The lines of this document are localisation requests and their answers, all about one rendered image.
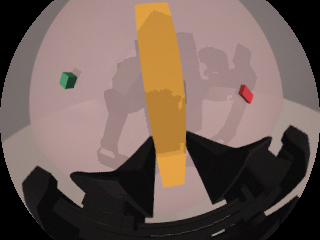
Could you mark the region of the red rectangular block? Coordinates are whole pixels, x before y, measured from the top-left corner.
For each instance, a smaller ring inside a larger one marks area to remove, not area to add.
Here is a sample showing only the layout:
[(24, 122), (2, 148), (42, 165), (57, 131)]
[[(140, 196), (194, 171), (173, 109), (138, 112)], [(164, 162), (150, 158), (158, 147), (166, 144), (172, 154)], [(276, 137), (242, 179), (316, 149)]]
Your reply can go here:
[(247, 85), (241, 84), (239, 95), (243, 97), (243, 100), (247, 101), (247, 104), (252, 103), (253, 93), (249, 91), (249, 88), (247, 87)]

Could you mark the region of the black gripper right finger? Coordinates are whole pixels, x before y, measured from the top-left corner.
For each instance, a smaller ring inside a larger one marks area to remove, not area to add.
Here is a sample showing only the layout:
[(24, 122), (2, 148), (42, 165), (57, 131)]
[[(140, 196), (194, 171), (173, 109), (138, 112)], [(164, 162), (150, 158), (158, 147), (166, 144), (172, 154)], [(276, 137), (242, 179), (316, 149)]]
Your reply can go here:
[(269, 149), (272, 136), (240, 148), (228, 147), (185, 131), (185, 145), (212, 204), (220, 203), (249, 161)]

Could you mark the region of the green cube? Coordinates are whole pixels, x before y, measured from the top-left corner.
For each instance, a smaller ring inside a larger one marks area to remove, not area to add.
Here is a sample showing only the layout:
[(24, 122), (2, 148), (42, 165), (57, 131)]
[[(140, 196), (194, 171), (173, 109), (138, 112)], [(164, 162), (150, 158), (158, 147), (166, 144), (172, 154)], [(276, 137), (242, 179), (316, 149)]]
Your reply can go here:
[(75, 88), (75, 81), (77, 80), (77, 76), (72, 72), (63, 72), (61, 75), (60, 85), (63, 85), (63, 88)]

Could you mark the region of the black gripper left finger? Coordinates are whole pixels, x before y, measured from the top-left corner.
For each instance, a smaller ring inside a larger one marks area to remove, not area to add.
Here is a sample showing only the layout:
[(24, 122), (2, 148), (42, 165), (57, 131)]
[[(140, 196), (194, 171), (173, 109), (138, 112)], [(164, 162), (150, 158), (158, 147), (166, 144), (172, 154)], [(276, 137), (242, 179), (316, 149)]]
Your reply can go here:
[(73, 172), (73, 183), (85, 193), (127, 200), (145, 219), (153, 217), (155, 203), (156, 151), (152, 136), (144, 141), (135, 155), (111, 172)]

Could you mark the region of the orange bar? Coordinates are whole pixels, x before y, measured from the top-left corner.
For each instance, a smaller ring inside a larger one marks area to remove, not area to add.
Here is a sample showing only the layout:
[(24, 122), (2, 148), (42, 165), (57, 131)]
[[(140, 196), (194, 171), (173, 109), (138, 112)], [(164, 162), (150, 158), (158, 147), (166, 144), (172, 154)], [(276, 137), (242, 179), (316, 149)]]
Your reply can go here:
[(167, 3), (135, 5), (145, 101), (163, 188), (184, 184), (185, 97), (179, 45)]

